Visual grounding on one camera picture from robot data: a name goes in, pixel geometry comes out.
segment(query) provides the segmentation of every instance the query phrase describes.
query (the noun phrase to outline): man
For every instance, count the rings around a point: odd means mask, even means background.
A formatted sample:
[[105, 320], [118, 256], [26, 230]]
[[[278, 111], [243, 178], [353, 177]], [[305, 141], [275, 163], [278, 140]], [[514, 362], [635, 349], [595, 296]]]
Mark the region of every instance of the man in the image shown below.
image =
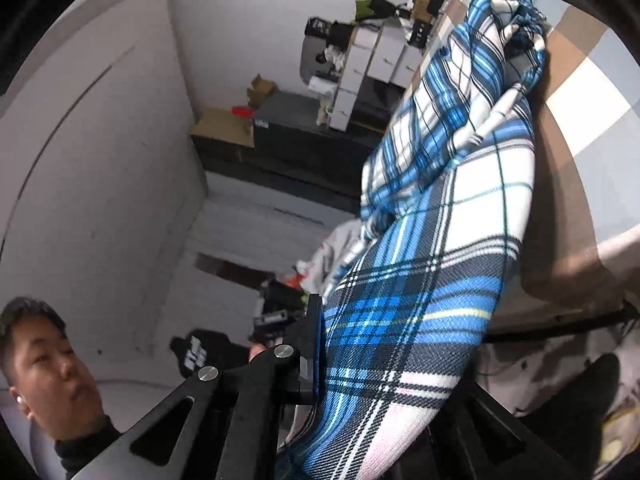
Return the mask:
[[0, 315], [0, 366], [18, 409], [53, 438], [67, 479], [120, 433], [104, 414], [89, 370], [47, 304], [15, 298]]

